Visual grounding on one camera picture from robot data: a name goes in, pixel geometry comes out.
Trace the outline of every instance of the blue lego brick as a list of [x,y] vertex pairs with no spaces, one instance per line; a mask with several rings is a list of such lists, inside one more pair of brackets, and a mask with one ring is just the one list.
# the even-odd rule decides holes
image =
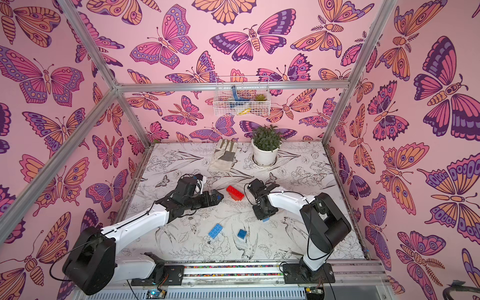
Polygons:
[[245,236],[247,236],[247,232],[243,229],[240,229],[240,231],[238,232],[237,236],[241,239],[244,239]]
[[212,231],[208,233],[211,238],[216,238],[216,236],[222,231],[223,227],[220,224],[215,225]]

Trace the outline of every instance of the white wire basket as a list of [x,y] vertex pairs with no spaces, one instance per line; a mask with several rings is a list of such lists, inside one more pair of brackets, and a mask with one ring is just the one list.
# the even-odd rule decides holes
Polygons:
[[[213,100],[215,116],[255,115],[268,117],[270,115],[270,79],[267,76],[266,81],[220,81],[221,78],[226,77],[228,77],[229,80],[231,79],[230,76],[217,76],[216,78],[215,96]],[[243,77],[258,78],[256,75]]]

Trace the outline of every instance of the green plant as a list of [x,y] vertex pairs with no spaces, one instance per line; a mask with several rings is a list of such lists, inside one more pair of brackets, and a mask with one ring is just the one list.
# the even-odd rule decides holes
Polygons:
[[280,148],[282,136],[275,130],[276,126],[262,126],[253,133],[253,144],[258,149],[264,151],[273,151]]

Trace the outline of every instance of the black cable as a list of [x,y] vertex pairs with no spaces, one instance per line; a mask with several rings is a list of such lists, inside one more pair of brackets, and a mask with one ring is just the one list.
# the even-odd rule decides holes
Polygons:
[[137,297],[137,295],[135,294],[135,292],[133,291],[133,288],[132,288],[132,286],[130,285],[130,282],[128,282],[128,280],[127,280],[127,283],[128,283],[128,286],[130,287],[130,290],[132,291],[133,295],[135,296],[135,299],[138,300],[138,297]]

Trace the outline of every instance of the floral tabletop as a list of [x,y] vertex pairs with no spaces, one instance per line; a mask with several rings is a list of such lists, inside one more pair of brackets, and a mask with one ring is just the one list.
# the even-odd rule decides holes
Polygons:
[[[276,182],[291,191],[303,194],[329,194],[351,222],[345,203],[336,185],[321,142],[284,142],[275,165],[257,166],[252,161],[250,143],[239,143],[230,172],[208,171],[215,144],[156,144],[126,217],[150,207],[175,189],[183,174],[201,173],[208,177],[204,190],[217,189],[224,194],[214,207],[198,210],[192,216],[177,218],[152,230],[122,250],[124,255],[153,252],[167,261],[265,261],[298,259],[307,248],[307,230],[299,217],[280,209],[263,222],[255,217],[252,205],[244,197],[234,201],[225,188],[229,185],[244,192],[246,183],[257,178]],[[212,239],[208,233],[216,224],[223,229]],[[245,239],[237,236],[240,229]],[[364,258],[354,231],[340,242],[330,259]]]

